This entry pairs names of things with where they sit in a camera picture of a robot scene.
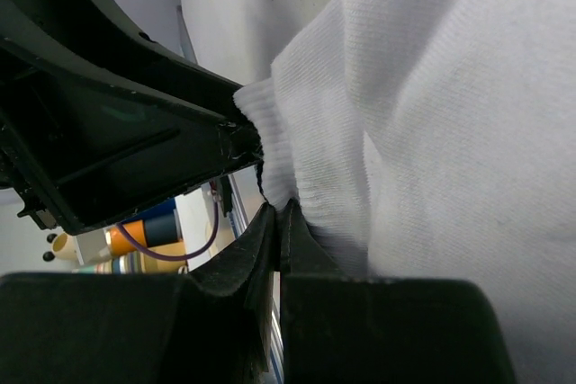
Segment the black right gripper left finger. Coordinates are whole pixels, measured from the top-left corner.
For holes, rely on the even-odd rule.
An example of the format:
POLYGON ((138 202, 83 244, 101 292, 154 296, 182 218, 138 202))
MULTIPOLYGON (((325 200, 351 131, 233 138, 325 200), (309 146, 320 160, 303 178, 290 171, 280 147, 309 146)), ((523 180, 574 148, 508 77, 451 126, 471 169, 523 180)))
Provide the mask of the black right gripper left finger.
POLYGON ((259 383, 275 212, 187 274, 18 272, 1 280, 4 383, 259 383))

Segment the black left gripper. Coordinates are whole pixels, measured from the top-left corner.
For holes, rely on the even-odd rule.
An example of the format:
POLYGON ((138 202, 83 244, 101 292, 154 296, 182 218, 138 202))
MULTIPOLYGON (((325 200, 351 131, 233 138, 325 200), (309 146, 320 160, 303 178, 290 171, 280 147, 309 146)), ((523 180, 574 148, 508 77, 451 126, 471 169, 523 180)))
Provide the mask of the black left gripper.
POLYGON ((238 85, 114 0, 1 0, 1 183, 77 235, 259 163, 238 85))

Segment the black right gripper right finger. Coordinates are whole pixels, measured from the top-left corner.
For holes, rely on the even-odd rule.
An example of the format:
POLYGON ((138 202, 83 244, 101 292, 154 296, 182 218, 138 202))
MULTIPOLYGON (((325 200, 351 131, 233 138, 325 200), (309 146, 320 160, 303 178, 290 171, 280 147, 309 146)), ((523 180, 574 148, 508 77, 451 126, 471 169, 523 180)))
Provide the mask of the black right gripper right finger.
POLYGON ((350 277, 295 201, 278 232, 286 382, 515 381, 496 315, 474 284, 350 277))

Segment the white sock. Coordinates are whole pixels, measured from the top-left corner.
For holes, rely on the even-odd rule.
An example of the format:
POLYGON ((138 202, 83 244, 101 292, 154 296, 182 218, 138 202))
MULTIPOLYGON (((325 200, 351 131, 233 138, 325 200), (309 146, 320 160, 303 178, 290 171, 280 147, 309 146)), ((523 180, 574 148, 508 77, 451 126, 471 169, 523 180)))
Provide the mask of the white sock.
POLYGON ((522 383, 575 380, 575 0, 183 0, 199 63, 347 271, 477 284, 522 383))

